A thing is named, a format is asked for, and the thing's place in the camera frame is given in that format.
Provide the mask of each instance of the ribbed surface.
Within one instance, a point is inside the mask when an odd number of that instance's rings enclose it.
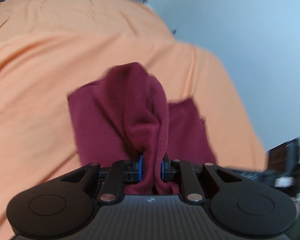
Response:
[[[27,238],[16,237],[15,240]],[[200,206],[172,196],[127,195],[100,208],[83,230],[62,240],[243,240],[218,228]],[[288,240],[286,236],[271,240]]]

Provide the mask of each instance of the mattress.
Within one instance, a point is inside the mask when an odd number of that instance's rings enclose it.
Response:
[[[263,170],[266,154],[222,63],[176,41],[129,0],[0,3],[0,240],[18,192],[80,166],[66,96],[114,65],[140,62],[167,100],[192,97],[221,166]]]

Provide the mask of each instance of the peach bed sheet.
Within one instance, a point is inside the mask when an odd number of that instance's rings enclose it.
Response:
[[[0,240],[18,192],[80,166],[66,95],[114,65],[138,61],[168,101],[193,97],[223,166],[262,170],[265,151],[220,61],[175,41],[128,0],[7,0],[0,4]]]

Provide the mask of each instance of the maroon fabric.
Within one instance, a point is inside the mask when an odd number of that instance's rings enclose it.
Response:
[[[204,122],[191,99],[167,104],[161,84],[139,63],[112,68],[105,78],[77,89],[68,97],[80,160],[102,167],[134,159],[142,152],[142,181],[128,185],[127,194],[178,191],[160,178],[161,161],[216,162]]]

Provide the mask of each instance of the screw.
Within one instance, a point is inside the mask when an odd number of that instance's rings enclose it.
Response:
[[[115,195],[113,194],[102,194],[100,199],[104,202],[111,202],[115,200]]]
[[[187,196],[187,199],[192,202],[199,202],[199,201],[203,200],[203,196],[198,193],[191,193]]]

